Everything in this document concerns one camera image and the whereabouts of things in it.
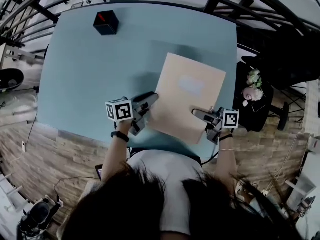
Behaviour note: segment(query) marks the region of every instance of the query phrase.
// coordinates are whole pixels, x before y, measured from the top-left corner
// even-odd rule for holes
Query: white electrical socket
[[[269,191],[267,191],[267,190],[262,190],[262,192],[261,192],[265,197],[269,194]]]
[[[22,141],[22,152],[26,153],[26,143]]]

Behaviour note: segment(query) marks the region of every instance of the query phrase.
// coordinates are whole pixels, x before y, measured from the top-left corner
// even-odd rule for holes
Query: black wrist strap
[[[228,138],[233,138],[233,137],[234,136],[232,134],[229,134],[227,136],[224,136],[224,137],[220,138],[220,141],[223,141],[223,140],[228,139]]]
[[[116,136],[117,138],[119,139],[122,139],[124,140],[126,143],[129,142],[129,137],[125,134],[123,134],[122,132],[120,131],[113,131],[111,132],[111,138],[113,138],[114,136]]]

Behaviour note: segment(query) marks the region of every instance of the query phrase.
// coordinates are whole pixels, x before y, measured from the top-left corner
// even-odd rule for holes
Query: black box
[[[116,35],[119,20],[113,10],[100,11],[95,17],[93,26],[102,35]]]

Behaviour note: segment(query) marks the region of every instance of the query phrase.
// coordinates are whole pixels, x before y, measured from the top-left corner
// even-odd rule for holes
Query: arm
[[[223,129],[220,137],[231,134],[228,129]],[[231,194],[235,191],[235,180],[232,177],[237,173],[237,164],[234,149],[234,139],[226,138],[219,144],[219,156],[216,164],[215,177],[220,180]]]
[[[132,120],[121,121],[116,128],[116,131],[128,136],[131,123]],[[101,181],[106,182],[111,176],[121,171],[124,168],[124,163],[126,163],[126,161],[127,143],[123,139],[114,136],[105,155],[101,172]]]

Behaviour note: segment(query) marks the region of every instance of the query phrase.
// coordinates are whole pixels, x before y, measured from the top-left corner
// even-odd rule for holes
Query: white t-shirt
[[[164,208],[160,230],[190,235],[190,201],[182,181],[197,180],[203,169],[195,160],[172,152],[145,150],[135,154],[128,162],[132,168],[146,168],[165,182]]]

